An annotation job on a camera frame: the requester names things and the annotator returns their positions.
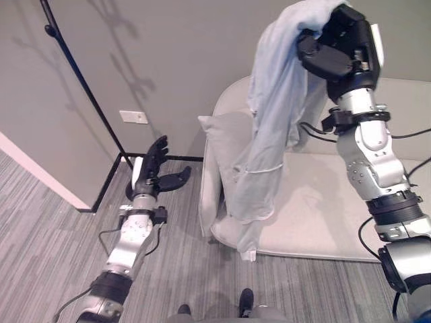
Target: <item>chair armrest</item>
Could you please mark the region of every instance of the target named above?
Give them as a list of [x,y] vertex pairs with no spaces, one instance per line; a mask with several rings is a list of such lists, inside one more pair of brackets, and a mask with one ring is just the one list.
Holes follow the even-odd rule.
[[210,229],[217,217],[221,190],[222,179],[217,161],[207,140],[203,156],[201,193],[198,206],[202,236],[204,237],[212,235]]

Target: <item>electrical outlet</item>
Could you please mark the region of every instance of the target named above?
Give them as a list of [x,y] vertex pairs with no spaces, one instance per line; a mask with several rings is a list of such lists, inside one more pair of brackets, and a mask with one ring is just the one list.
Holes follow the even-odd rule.
[[124,122],[148,124],[147,116],[141,111],[120,110],[120,115]]

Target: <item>striped carpet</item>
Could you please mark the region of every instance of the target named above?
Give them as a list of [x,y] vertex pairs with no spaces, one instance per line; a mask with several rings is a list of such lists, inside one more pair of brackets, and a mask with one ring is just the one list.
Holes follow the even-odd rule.
[[[162,171],[185,165],[193,168],[190,182],[160,195],[169,224],[158,250],[145,259],[121,322],[164,322],[184,302],[196,320],[233,317],[245,287],[255,291],[257,303],[279,308],[292,322],[392,322],[394,292],[377,264],[261,255],[247,263],[235,250],[202,238],[201,163],[169,161]],[[79,214],[0,151],[1,322],[50,322],[98,276],[106,257],[97,233],[117,225],[129,176],[121,163],[97,214]],[[106,239],[110,247],[114,238]],[[72,304],[59,322],[75,322],[77,308]],[[401,298],[401,321],[406,315]]]

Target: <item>light blue shirt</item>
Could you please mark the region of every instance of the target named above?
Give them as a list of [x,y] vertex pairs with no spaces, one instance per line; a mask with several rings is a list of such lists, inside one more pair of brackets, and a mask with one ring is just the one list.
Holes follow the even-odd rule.
[[[299,142],[296,126],[303,114],[320,116],[327,96],[325,81],[308,73],[296,55],[296,39],[303,29],[318,36],[331,12],[343,0],[304,0],[284,9],[259,41],[248,104],[254,117],[253,141],[241,154],[235,169],[238,182],[231,214],[244,224],[270,217],[274,212],[283,154]],[[245,226],[238,251],[255,250],[256,225]]]

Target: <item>black metal pole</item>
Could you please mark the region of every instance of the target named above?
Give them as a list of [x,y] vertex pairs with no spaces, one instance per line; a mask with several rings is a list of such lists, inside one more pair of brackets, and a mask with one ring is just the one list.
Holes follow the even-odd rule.
[[72,54],[70,53],[69,48],[67,47],[67,44],[65,40],[63,39],[60,29],[55,21],[53,12],[51,11],[51,8],[49,7],[48,0],[40,0],[40,3],[42,4],[43,11],[45,12],[46,18],[48,19],[48,24],[45,26],[45,32],[55,38],[55,40],[59,43],[61,50],[63,51],[63,54],[66,56],[67,61],[69,62],[71,68],[73,69],[73,72],[75,72],[76,77],[78,78],[79,82],[81,83],[82,88],[87,94],[88,99],[93,104],[94,109],[98,113],[100,119],[102,119],[103,124],[106,127],[106,130],[108,130],[110,136],[114,140],[114,142],[117,144],[117,147],[120,150],[120,154],[126,159],[127,164],[131,169],[133,169],[133,165],[130,162],[129,158],[127,157],[127,154],[123,148],[123,146],[120,144],[119,139],[115,135],[112,127],[110,126],[108,119],[106,119],[102,109],[99,106],[99,103],[97,102],[96,98],[94,97],[90,87],[88,86],[86,79],[84,79],[81,71],[79,70],[78,65],[75,62],[75,59],[73,58]]

